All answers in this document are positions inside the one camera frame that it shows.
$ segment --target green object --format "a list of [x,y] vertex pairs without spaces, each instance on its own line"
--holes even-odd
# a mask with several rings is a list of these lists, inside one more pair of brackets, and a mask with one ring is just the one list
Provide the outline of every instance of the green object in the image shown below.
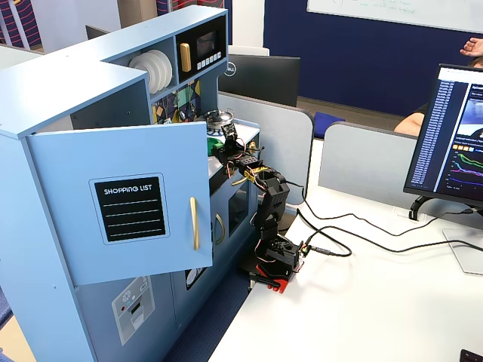
[[212,156],[211,150],[213,149],[213,146],[218,149],[220,147],[223,147],[223,142],[221,142],[217,138],[208,137],[208,156]]

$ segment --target shopping list sign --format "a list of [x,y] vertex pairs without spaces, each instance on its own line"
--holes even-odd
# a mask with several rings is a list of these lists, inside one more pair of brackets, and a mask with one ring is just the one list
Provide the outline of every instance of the shopping list sign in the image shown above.
[[97,216],[108,243],[166,235],[160,180],[159,176],[93,180]]

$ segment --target robotic arm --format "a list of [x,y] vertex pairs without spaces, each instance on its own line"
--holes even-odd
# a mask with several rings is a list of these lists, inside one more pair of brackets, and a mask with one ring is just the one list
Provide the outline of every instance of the robotic arm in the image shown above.
[[259,275],[251,274],[251,279],[273,287],[283,293],[294,272],[300,268],[300,254],[303,254],[303,242],[299,245],[278,233],[278,223],[285,211],[285,203],[290,189],[286,179],[276,170],[263,164],[263,160],[247,152],[245,145],[237,142],[235,125],[222,127],[225,136],[223,146],[212,149],[212,154],[227,169],[230,165],[249,181],[262,190],[263,200],[252,219],[252,225],[260,233],[260,240],[255,248],[258,258]]

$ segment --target white plate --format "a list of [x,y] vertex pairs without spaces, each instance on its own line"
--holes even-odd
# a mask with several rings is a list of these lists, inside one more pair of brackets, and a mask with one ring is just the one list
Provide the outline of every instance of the white plate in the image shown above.
[[148,53],[153,53],[154,55],[156,55],[165,65],[166,81],[165,81],[165,85],[163,87],[167,87],[171,83],[171,79],[173,78],[173,66],[171,65],[171,62],[169,61],[168,56],[166,54],[164,54],[162,51],[158,51],[156,49],[148,51]]
[[165,87],[166,73],[167,73],[168,70],[166,69],[165,62],[163,62],[163,60],[161,58],[159,58],[159,56],[155,52],[156,51],[148,51],[149,55],[152,55],[152,56],[154,56],[154,58],[156,58],[156,65],[159,68],[160,73],[165,75],[164,81],[162,81],[161,84],[159,85],[158,90],[160,91],[161,89],[163,89]]
[[138,55],[131,62],[129,62],[130,68],[135,68],[148,72],[148,88],[151,94],[158,91],[160,83],[160,75],[155,62],[149,57],[146,57],[146,53]]
[[156,68],[156,72],[159,75],[157,91],[160,91],[164,87],[164,84],[166,82],[165,68],[163,67],[163,65],[161,65],[161,61],[159,60],[159,58],[153,53],[148,52],[148,53],[143,53],[142,55],[146,58],[146,61],[149,61],[152,64],[152,66]]

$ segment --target microwave display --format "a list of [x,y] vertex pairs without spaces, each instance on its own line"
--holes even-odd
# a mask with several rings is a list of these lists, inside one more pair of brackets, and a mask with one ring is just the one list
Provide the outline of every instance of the microwave display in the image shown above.
[[217,32],[209,32],[196,40],[198,58],[203,59],[217,48]]
[[223,62],[228,50],[226,15],[176,35],[179,81]]

